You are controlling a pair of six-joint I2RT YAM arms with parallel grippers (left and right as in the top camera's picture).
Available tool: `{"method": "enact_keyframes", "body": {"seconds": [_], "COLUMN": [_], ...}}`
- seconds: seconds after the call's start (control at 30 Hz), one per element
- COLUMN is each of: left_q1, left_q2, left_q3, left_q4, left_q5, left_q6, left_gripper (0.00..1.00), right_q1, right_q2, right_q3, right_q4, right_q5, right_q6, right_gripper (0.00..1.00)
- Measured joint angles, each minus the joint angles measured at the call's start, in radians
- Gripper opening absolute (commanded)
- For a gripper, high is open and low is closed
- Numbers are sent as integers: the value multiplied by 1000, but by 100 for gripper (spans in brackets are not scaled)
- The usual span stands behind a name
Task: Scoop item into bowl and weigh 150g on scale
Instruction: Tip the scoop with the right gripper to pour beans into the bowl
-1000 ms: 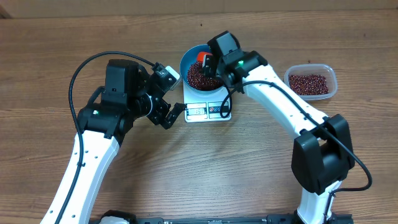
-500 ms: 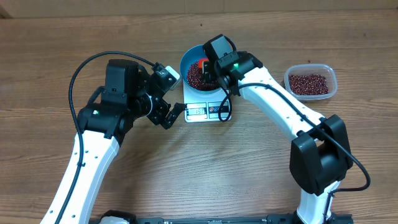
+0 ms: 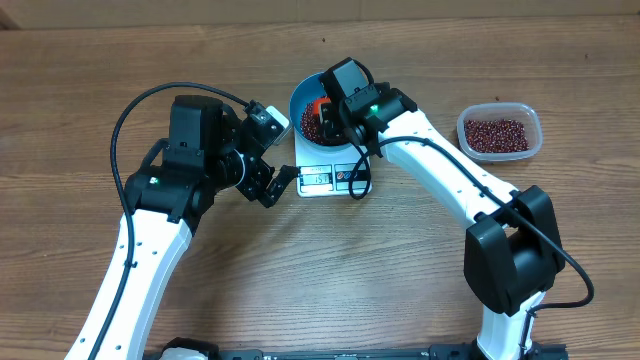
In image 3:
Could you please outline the orange measuring scoop blue handle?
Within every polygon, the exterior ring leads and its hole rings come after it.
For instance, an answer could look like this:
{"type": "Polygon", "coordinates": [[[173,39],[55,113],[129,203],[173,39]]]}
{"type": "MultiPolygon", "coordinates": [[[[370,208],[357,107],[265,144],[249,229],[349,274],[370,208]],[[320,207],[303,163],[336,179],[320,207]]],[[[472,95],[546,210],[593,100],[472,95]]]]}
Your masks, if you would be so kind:
{"type": "Polygon", "coordinates": [[[324,104],[330,104],[331,100],[327,96],[319,97],[312,102],[312,116],[321,118],[322,106],[324,104]]]}

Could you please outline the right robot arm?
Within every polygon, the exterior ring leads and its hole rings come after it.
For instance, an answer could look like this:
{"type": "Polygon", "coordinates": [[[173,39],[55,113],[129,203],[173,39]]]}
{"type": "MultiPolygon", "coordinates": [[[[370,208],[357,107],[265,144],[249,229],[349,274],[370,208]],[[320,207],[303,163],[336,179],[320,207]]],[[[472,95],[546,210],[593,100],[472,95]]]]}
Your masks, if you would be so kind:
{"type": "Polygon", "coordinates": [[[533,310],[565,266],[550,197],[487,173],[440,135],[413,100],[375,82],[357,60],[344,59],[319,81],[337,128],[411,174],[465,229],[464,277],[483,305],[475,356],[529,358],[533,310]]]}

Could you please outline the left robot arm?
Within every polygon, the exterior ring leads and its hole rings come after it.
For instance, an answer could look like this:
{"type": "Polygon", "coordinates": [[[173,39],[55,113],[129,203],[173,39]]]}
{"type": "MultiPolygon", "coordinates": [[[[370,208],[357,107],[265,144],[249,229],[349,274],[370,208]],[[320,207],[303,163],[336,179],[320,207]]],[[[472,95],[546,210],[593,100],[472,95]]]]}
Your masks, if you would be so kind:
{"type": "Polygon", "coordinates": [[[275,107],[252,101],[240,119],[219,99],[176,96],[169,134],[123,184],[116,248],[70,359],[140,359],[167,283],[217,193],[237,189],[273,206],[298,175],[262,158],[291,128],[275,107]]]}

